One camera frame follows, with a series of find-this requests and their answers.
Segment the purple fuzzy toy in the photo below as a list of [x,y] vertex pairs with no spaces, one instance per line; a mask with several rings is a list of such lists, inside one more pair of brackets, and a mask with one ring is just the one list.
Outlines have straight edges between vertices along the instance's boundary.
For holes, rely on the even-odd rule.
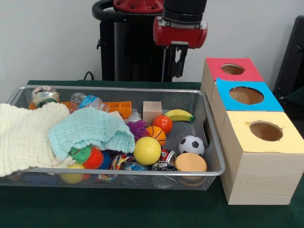
[[139,120],[137,122],[128,122],[128,127],[130,128],[131,133],[134,135],[135,142],[140,138],[147,136],[147,131],[145,129],[147,123]]

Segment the blue box lid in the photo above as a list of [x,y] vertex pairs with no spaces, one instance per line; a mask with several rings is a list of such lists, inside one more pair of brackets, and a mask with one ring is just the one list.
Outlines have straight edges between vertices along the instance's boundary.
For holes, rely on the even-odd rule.
[[236,82],[218,78],[217,87],[226,110],[284,111],[265,82]]

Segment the white wall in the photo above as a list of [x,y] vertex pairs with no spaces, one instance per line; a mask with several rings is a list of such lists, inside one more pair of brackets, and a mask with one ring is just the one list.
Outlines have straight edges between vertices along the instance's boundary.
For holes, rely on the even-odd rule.
[[[30,79],[101,79],[97,0],[0,0],[0,102]],[[204,46],[190,50],[184,76],[200,82],[205,57],[249,57],[273,87],[303,0],[209,0]]]

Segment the stacked boxes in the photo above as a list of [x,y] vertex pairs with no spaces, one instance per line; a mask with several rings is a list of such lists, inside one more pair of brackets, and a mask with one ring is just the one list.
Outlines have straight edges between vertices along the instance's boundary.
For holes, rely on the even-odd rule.
[[224,151],[228,204],[289,204],[304,171],[304,140],[250,59],[206,59],[201,89]]

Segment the circular hole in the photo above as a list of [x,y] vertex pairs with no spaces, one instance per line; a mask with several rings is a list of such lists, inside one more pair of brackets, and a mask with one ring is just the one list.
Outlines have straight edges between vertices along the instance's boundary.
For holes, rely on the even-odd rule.
[[236,101],[246,105],[258,104],[264,100],[263,94],[258,90],[243,86],[232,88],[229,91],[229,95]]
[[245,71],[243,67],[232,63],[224,64],[220,68],[222,71],[230,75],[241,75]]
[[278,141],[283,137],[282,130],[275,124],[266,121],[256,121],[250,125],[251,132],[265,141]]

